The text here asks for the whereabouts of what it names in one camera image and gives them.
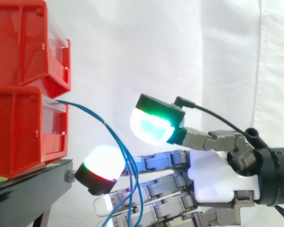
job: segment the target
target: cable connector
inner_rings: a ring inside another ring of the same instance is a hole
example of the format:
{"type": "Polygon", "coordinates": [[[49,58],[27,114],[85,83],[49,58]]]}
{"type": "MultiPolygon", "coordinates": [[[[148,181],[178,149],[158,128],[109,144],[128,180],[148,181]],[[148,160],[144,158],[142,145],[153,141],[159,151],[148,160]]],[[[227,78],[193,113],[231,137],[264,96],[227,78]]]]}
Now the cable connector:
{"type": "Polygon", "coordinates": [[[188,107],[188,108],[195,108],[195,103],[192,101],[189,101],[188,99],[182,98],[180,96],[178,96],[174,102],[174,104],[180,108],[184,107],[188,107]]]}

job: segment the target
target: green led light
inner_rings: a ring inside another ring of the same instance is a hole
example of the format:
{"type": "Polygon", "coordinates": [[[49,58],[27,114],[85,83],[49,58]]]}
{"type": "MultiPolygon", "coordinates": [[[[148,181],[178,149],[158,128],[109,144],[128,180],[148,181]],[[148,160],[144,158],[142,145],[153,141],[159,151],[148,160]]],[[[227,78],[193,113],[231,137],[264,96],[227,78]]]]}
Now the green led light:
{"type": "Polygon", "coordinates": [[[169,120],[147,114],[137,108],[133,110],[130,125],[139,139],[152,145],[166,143],[175,130],[169,120]]]}

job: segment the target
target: white fabric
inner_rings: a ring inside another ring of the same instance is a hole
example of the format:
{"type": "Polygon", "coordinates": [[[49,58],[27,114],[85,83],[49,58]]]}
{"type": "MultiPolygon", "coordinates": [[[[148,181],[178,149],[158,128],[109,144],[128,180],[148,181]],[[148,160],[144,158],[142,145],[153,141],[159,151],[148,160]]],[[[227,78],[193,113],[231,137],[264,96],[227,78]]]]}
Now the white fabric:
{"type": "MultiPolygon", "coordinates": [[[[186,97],[240,128],[254,125],[270,146],[284,146],[284,0],[47,3],[71,40],[72,91],[61,99],[105,118],[132,154],[177,148],[153,147],[133,135],[129,119],[140,93],[166,102],[186,97]]],[[[187,112],[186,125],[228,129],[197,110],[187,112]]],[[[74,159],[74,169],[93,148],[115,144],[105,127],[74,107],[69,132],[67,158],[74,159]]],[[[142,175],[140,181],[166,174],[142,175]]],[[[128,178],[120,178],[114,189],[128,186],[128,178]]],[[[95,214],[94,199],[74,183],[53,205],[48,226],[95,227],[103,218],[95,214]]],[[[284,226],[272,208],[242,210],[247,227],[284,226]]]]}

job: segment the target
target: black cylindrical mount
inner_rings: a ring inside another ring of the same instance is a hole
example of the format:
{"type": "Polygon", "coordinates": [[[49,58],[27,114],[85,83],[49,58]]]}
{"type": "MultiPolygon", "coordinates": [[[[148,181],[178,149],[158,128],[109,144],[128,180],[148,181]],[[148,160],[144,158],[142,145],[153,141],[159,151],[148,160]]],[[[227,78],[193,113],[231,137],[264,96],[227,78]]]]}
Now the black cylindrical mount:
{"type": "Polygon", "coordinates": [[[256,203],[284,204],[284,148],[263,148],[257,152],[263,157],[263,165],[258,174],[260,199],[256,203]]]}
{"type": "Polygon", "coordinates": [[[79,169],[75,173],[75,178],[89,189],[89,193],[96,196],[110,193],[114,185],[117,183],[116,180],[104,179],[94,174],[83,164],[80,165],[79,169]]]}

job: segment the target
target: robotic hand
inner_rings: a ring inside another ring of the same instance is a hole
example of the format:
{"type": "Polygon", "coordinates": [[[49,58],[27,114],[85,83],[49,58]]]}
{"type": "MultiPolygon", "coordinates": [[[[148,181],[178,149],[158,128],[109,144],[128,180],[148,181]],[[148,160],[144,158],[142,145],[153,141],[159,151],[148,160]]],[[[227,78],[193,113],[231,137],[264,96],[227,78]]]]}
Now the robotic hand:
{"type": "MultiPolygon", "coordinates": [[[[155,119],[151,126],[148,121],[142,138],[150,138],[151,135],[156,138],[151,138],[152,143],[162,139],[193,149],[134,157],[139,174],[167,169],[175,171],[172,175],[140,184],[145,207],[138,226],[240,225],[241,207],[253,207],[255,203],[273,207],[284,204],[284,148],[269,148],[255,129],[243,132],[215,113],[180,97],[174,104],[168,105],[141,95],[136,108],[151,117],[155,115],[169,119],[174,128],[172,131],[164,131],[160,128],[164,125],[160,119],[155,119]],[[235,131],[204,133],[183,127],[183,106],[214,115],[235,131]],[[154,136],[153,131],[160,131],[160,136],[154,136]],[[199,206],[212,208],[205,213],[193,212],[199,206]]],[[[125,168],[121,175],[126,176],[128,173],[125,168]]],[[[97,215],[108,216],[129,193],[130,188],[96,199],[94,206],[97,215]]],[[[129,201],[126,201],[117,210],[122,213],[113,216],[107,226],[128,226],[128,215],[131,215],[130,224],[133,226],[139,217],[140,205],[139,194],[135,192],[132,198],[133,210],[128,210],[129,201]]]]}

